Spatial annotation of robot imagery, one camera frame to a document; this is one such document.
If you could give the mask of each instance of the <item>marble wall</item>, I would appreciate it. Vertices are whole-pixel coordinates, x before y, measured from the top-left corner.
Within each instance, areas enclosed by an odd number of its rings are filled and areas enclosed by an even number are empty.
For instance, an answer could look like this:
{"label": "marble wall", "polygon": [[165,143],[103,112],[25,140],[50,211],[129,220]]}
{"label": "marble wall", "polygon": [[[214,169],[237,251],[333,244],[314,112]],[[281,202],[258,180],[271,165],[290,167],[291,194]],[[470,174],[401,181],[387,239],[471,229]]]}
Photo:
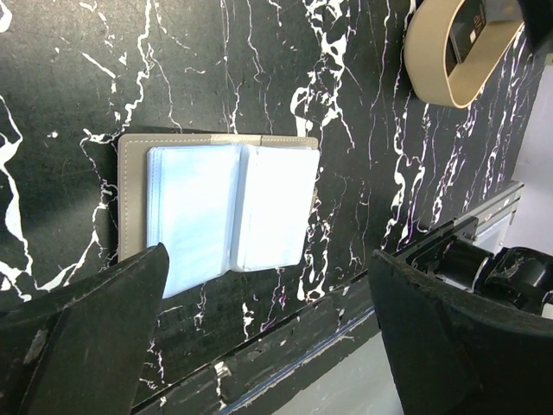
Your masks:
{"label": "marble wall", "polygon": [[402,56],[416,7],[1,0],[0,306],[117,260],[125,132],[321,140],[303,261],[164,301],[137,402],[329,291],[346,295],[373,249],[394,252],[494,194],[543,68],[521,34],[466,110],[425,104]]}

